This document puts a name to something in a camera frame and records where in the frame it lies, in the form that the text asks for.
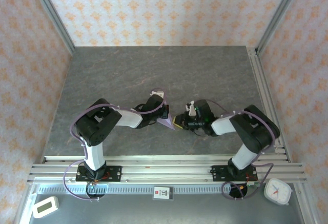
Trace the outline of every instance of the white device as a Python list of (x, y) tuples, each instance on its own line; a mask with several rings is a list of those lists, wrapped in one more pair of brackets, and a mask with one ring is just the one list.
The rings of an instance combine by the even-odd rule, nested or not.
[(288, 205), (291, 194), (292, 188), (280, 179), (272, 178), (265, 185), (265, 197), (278, 205)]
[(213, 131), (217, 135), (223, 135), (225, 133), (236, 132), (236, 129), (230, 122), (231, 117), (233, 117), (233, 115), (219, 118), (219, 119), (216, 119), (214, 122), (212, 122), (211, 127), (212, 127)]
[(189, 111), (189, 116), (196, 116), (196, 111), (195, 111), (195, 107), (194, 107), (194, 101), (191, 101), (189, 106), (188, 104), (186, 104), (186, 110)]
[(243, 170), (254, 160), (256, 156), (256, 153), (251, 152), (243, 144), (238, 152), (232, 157), (232, 162), (237, 167), (237, 169)]
[(41, 218), (45, 215), (54, 212), (55, 210), (58, 210), (58, 208), (58, 198), (55, 196), (51, 196), (45, 200), (42, 200), (41, 202), (36, 203), (33, 206), (33, 216), (34, 218)]
[(99, 169), (102, 165), (105, 164), (104, 153), (103, 153), (103, 144), (100, 143), (97, 146), (88, 146), (86, 141), (82, 138), (86, 144), (88, 159), (85, 159), (86, 164), (92, 170)]

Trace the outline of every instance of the gray marble tabletop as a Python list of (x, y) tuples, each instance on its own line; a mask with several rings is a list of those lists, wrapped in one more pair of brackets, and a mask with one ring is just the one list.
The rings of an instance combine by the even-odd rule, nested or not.
[[(230, 111), (250, 104), (262, 109), (244, 46), (76, 48), (45, 155), (83, 154), (69, 125), (99, 98), (133, 108), (147, 101), (155, 87), (166, 90), (172, 116), (200, 98), (215, 100)], [(223, 112), (210, 106), (217, 116)], [(198, 137), (161, 124), (115, 127), (104, 141), (104, 155), (234, 154), (241, 144), (236, 133)]]

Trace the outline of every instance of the mounting plate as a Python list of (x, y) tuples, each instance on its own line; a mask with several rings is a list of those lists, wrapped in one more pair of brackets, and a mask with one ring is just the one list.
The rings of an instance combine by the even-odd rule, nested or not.
[[(120, 182), (122, 175), (122, 166), (106, 166), (105, 175), (109, 177), (102, 179), (101, 182)], [(93, 181), (88, 174), (84, 165), (78, 166), (75, 181)]]
[(213, 181), (258, 181), (256, 168), (251, 165), (235, 177), (228, 172), (228, 166), (225, 165), (213, 165), (210, 173), (213, 176)]

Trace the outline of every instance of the orange patterned wallpaper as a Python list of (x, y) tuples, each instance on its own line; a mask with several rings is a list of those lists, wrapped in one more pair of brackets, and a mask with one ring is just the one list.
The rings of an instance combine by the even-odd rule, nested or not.
[(294, 0), (261, 56), (293, 160), (328, 223), (328, 0)]
[(0, 223), (12, 223), (71, 56), (39, 0), (0, 0), (0, 12)]
[(256, 47), (281, 0), (52, 0), (77, 46)]

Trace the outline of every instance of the sticker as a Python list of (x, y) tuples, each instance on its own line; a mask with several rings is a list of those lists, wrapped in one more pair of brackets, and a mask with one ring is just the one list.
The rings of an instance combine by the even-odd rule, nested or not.
[(153, 199), (173, 200), (173, 187), (154, 187)]

